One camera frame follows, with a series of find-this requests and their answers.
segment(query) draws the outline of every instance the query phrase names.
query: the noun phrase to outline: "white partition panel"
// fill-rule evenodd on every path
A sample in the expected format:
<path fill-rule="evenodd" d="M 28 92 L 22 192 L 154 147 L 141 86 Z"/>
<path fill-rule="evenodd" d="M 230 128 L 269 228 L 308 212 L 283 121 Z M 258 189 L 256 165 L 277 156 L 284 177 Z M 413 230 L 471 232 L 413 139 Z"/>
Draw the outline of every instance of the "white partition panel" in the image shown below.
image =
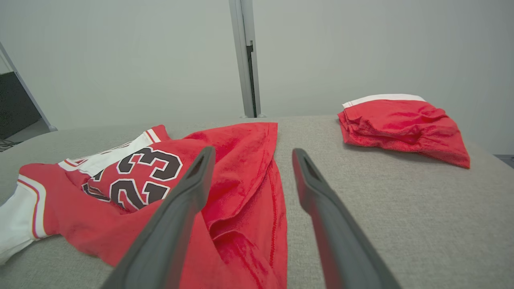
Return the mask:
<path fill-rule="evenodd" d="M 417 94 L 465 138 L 514 153 L 513 1 L 253 0 L 261 111 L 336 114 Z"/>
<path fill-rule="evenodd" d="M 244 115 L 227 2 L 2 0 L 0 42 L 59 130 Z"/>

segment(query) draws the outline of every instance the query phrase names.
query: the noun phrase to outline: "folded red garment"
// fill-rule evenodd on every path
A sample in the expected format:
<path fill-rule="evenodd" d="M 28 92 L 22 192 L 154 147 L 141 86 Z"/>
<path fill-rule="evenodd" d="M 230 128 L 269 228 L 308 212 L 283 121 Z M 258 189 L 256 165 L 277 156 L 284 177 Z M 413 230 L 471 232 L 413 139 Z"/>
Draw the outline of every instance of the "folded red garment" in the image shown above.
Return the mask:
<path fill-rule="evenodd" d="M 416 152 L 469 169 L 457 124 L 442 109 L 407 94 L 366 96 L 338 114 L 345 143 Z"/>

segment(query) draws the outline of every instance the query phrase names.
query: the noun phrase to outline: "jersey sleeve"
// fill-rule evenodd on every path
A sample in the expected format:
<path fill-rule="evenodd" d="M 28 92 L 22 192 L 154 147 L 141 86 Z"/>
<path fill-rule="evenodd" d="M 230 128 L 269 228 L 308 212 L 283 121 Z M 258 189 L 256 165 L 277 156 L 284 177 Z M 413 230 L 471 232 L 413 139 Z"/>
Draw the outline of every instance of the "jersey sleeve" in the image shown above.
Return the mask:
<path fill-rule="evenodd" d="M 82 184 L 127 155 L 169 139 L 164 126 L 159 125 L 133 141 L 91 156 L 55 165 L 23 166 L 13 196 L 0 207 L 0 264 L 36 240 L 63 231 L 73 237 L 75 228 L 66 226 L 74 221 L 87 227 L 88 220 L 94 219 L 90 217 L 94 210 L 121 214 L 116 205 L 98 202 L 85 193 Z"/>

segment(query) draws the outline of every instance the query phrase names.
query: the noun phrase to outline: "floor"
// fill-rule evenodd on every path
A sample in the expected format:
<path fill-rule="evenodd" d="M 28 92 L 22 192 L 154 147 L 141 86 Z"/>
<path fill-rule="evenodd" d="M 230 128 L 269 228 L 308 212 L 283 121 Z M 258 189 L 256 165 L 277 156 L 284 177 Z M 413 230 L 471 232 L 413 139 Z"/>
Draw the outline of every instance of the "floor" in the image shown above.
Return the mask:
<path fill-rule="evenodd" d="M 46 125 L 46 123 L 43 121 L 43 119 L 40 119 L 37 122 L 24 128 L 23 130 L 8 137 L 7 140 L 10 140 L 13 142 L 25 141 L 27 139 L 31 139 L 38 135 L 46 134 L 49 132 L 50 132 L 50 130 L 48 129 L 48 126 Z"/>

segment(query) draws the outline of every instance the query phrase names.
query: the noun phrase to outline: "red jersey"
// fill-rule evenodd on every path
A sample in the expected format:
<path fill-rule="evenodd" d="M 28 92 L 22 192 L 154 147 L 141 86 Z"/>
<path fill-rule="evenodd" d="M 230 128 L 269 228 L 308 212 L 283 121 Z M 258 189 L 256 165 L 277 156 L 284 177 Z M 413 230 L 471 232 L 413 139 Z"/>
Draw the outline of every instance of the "red jersey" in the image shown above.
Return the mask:
<path fill-rule="evenodd" d="M 116 148 L 20 169 L 0 207 L 0 263 L 61 234 L 116 266 L 198 153 L 216 149 L 207 204 L 197 214 L 181 288 L 286 288 L 287 225 L 273 160 L 276 123 L 245 123 L 172 140 L 153 127 Z"/>

